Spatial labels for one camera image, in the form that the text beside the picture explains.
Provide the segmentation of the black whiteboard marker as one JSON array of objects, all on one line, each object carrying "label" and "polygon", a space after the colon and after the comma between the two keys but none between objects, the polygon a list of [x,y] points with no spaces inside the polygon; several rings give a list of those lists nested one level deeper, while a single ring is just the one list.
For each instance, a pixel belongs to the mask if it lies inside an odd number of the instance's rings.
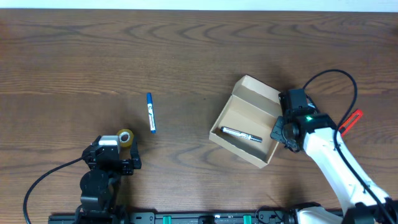
[{"label": "black whiteboard marker", "polygon": [[247,140],[255,141],[255,142],[259,142],[259,143],[262,142],[262,138],[260,138],[258,136],[255,136],[255,135],[252,135],[252,134],[248,134],[248,133],[245,133],[245,132],[242,132],[242,131],[238,131],[236,129],[232,129],[232,128],[229,128],[229,127],[226,127],[226,126],[222,126],[220,128],[220,130],[221,130],[221,132],[226,133],[226,134],[230,134],[232,136],[236,136],[236,137],[239,137],[239,138],[243,138],[243,139],[247,139]]}]

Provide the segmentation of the cardboard box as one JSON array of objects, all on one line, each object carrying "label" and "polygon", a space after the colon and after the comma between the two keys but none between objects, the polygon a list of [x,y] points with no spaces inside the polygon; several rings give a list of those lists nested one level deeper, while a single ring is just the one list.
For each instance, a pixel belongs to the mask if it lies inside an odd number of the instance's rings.
[{"label": "cardboard box", "polygon": [[[234,86],[231,96],[209,132],[209,140],[262,169],[279,143],[271,139],[272,128],[282,115],[279,91],[249,76]],[[231,128],[262,139],[256,142],[221,131]]]}]

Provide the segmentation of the blue whiteboard marker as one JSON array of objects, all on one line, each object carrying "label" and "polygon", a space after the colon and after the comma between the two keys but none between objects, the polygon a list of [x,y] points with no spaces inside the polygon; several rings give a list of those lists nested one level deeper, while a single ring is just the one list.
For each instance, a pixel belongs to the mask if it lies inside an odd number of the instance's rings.
[{"label": "blue whiteboard marker", "polygon": [[153,109],[153,101],[151,93],[147,93],[147,109],[149,113],[149,124],[150,124],[150,131],[152,134],[156,133],[156,125],[155,125],[155,116],[154,116],[154,109]]}]

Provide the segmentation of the orange utility knife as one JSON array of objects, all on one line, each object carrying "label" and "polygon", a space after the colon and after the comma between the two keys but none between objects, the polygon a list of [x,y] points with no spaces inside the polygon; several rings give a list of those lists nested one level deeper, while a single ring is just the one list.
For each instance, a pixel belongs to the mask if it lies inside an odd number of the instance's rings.
[{"label": "orange utility knife", "polygon": [[363,111],[360,109],[356,109],[354,112],[352,112],[339,128],[341,137],[344,137],[348,131],[361,119],[362,116]]}]

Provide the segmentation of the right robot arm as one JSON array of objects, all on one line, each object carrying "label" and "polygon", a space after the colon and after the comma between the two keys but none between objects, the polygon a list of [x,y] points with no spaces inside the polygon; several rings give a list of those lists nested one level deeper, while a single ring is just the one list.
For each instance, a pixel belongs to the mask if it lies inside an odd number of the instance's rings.
[{"label": "right robot arm", "polygon": [[282,115],[271,139],[292,152],[303,151],[316,163],[340,203],[340,215],[317,203],[291,209],[286,223],[397,223],[397,201],[365,173],[333,120],[309,105],[303,89],[279,93]]}]

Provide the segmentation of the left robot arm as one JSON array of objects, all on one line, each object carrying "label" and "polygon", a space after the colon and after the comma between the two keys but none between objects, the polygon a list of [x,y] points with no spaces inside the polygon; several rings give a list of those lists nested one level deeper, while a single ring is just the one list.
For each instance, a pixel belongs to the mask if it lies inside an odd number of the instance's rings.
[{"label": "left robot arm", "polygon": [[142,166],[135,136],[98,136],[83,152],[89,171],[80,180],[81,205],[75,223],[129,223],[124,206],[117,204],[121,179]]}]

